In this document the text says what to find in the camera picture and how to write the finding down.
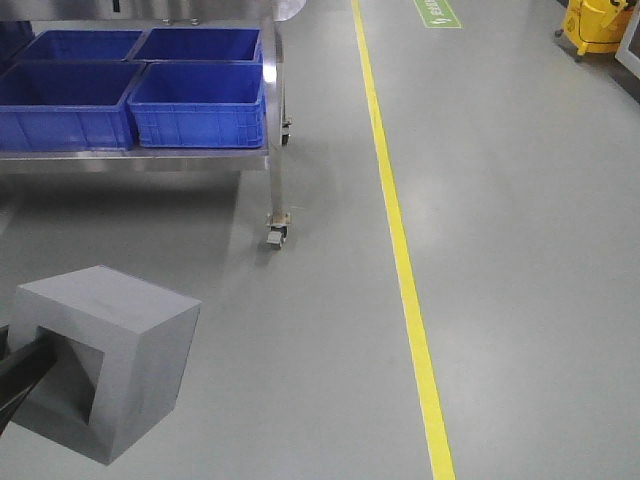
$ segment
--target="green floor sign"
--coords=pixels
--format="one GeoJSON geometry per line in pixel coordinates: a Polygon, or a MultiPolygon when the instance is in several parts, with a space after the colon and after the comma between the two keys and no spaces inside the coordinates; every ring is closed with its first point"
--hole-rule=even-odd
{"type": "Polygon", "coordinates": [[[462,28],[447,0],[414,0],[427,28],[462,28]]]}

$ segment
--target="metal frame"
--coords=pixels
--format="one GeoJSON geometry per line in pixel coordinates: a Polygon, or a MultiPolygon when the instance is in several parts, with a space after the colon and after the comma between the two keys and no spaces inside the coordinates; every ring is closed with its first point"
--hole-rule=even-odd
{"type": "Polygon", "coordinates": [[[2,152],[0,175],[33,173],[268,170],[271,213],[267,242],[286,240],[291,216],[282,188],[282,145],[290,121],[284,111],[284,54],[277,21],[297,14],[306,0],[9,0],[0,20],[188,20],[192,24],[244,20],[260,26],[267,99],[267,141],[257,150],[147,149],[125,152],[2,152]]]}
{"type": "Polygon", "coordinates": [[[639,23],[640,7],[636,7],[631,16],[631,20],[629,20],[627,30],[624,32],[624,37],[622,37],[618,52],[616,53],[618,61],[638,78],[640,78],[640,52],[636,55],[630,50],[630,47],[634,37],[638,34],[639,23]]]}

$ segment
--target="yellow floor line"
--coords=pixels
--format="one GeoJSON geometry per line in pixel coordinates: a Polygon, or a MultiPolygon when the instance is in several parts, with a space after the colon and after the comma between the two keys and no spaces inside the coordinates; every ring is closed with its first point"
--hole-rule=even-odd
{"type": "Polygon", "coordinates": [[[398,192],[393,176],[393,168],[389,157],[387,136],[382,123],[382,113],[378,103],[378,94],[373,79],[369,48],[364,32],[362,11],[359,0],[351,0],[353,14],[356,22],[360,60],[364,74],[365,89],[369,101],[369,113],[371,126],[378,154],[380,167],[380,179],[384,191],[387,206],[389,229],[393,241],[393,251],[396,259],[396,269],[400,282],[400,294],[404,314],[407,320],[407,332],[411,345],[411,356],[418,384],[418,394],[422,408],[429,456],[431,457],[431,469],[434,480],[455,480],[456,474],[453,468],[451,448],[447,438],[447,429],[444,424],[440,395],[436,385],[436,377],[431,362],[427,333],[424,329],[420,301],[416,290],[416,282],[413,276],[411,256],[407,244],[407,236],[402,223],[402,210],[398,200],[398,192]]]}

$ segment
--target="stainless steel leg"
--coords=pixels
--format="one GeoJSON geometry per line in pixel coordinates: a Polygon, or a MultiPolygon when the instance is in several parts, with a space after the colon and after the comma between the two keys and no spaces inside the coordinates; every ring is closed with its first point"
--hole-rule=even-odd
{"type": "Polygon", "coordinates": [[[271,183],[271,207],[267,242],[282,247],[287,238],[291,216],[284,210],[282,194],[282,132],[283,132],[283,64],[282,41],[274,21],[271,0],[261,0],[262,45],[264,55],[264,82],[267,97],[267,134],[269,139],[269,177],[271,183]]]}

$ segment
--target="swivel caster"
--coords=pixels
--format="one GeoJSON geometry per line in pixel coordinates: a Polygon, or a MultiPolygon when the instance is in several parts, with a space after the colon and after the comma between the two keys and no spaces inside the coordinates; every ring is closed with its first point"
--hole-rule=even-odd
{"type": "Polygon", "coordinates": [[[282,121],[282,146],[286,146],[289,144],[289,127],[293,124],[293,120],[291,117],[286,117],[282,121]]]}
{"type": "Polygon", "coordinates": [[[267,220],[267,227],[269,227],[267,244],[276,250],[280,250],[284,246],[284,242],[287,241],[289,225],[291,225],[290,214],[269,215],[267,220]]]}
{"type": "Polygon", "coordinates": [[[277,250],[281,250],[287,241],[287,227],[271,227],[267,235],[267,243],[277,250]]]}

